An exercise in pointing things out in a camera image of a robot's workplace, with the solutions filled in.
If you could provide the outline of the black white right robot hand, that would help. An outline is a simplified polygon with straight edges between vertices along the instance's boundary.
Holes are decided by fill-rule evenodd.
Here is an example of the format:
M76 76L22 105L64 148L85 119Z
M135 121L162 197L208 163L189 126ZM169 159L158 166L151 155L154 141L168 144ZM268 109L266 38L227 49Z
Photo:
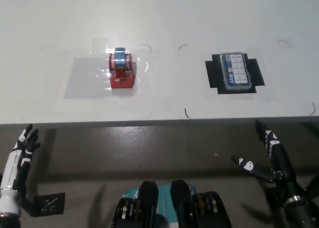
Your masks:
M265 123L256 120L255 129L270 158L271 167L237 155L231 156L231 160L249 175L261 181L275 184L282 203L303 200L306 197L305 191L297 183L294 168L283 144Z

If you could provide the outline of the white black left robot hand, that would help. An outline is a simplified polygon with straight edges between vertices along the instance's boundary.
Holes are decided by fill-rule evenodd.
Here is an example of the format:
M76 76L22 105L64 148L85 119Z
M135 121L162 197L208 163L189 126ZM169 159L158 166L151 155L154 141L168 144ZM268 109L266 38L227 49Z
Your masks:
M31 161L38 142L39 129L29 124L20 134L8 155L0 183L0 216L19 218L21 198L25 189Z

